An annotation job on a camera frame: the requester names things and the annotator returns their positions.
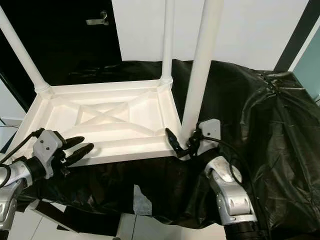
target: black tarp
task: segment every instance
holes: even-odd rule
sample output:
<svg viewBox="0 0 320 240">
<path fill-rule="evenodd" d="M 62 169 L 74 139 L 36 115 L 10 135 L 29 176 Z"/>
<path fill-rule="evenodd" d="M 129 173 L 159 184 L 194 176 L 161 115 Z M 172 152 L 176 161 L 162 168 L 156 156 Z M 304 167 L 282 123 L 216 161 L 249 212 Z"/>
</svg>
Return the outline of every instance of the black tarp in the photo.
<svg viewBox="0 0 320 240">
<path fill-rule="evenodd" d="M 190 61 L 172 63 L 180 119 L 191 67 Z M 72 72 L 68 84 L 160 75 L 161 62 L 127 61 Z M 244 155 L 272 235 L 278 239 L 319 231 L 320 108 L 295 76 L 212 61 L 199 120 L 211 118 L 221 121 L 222 139 Z M 231 158 L 229 149 L 221 146 L 219 151 Z M 67 180 L 56 175 L 38 182 L 23 198 L 45 198 L 94 213 L 133 213 L 133 189 L 139 185 L 158 220 L 203 228 L 219 222 L 215 195 L 203 174 L 216 154 L 211 150 L 190 161 L 165 157 L 76 167 Z"/>
</svg>

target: white floor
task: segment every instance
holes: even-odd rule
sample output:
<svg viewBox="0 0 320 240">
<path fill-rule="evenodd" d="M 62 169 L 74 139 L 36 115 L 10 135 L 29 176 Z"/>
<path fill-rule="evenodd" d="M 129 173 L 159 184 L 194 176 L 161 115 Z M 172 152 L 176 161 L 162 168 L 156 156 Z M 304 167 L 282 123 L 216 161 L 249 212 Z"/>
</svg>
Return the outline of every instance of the white floor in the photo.
<svg viewBox="0 0 320 240">
<path fill-rule="evenodd" d="M 61 210 L 64 206 L 54 204 Z M 223 227 L 213 224 L 195 230 L 165 225 L 146 216 L 123 214 L 117 237 L 121 240 L 225 240 Z M 112 240 L 114 237 L 57 230 L 57 224 L 27 209 L 17 212 L 9 240 Z"/>
</svg>

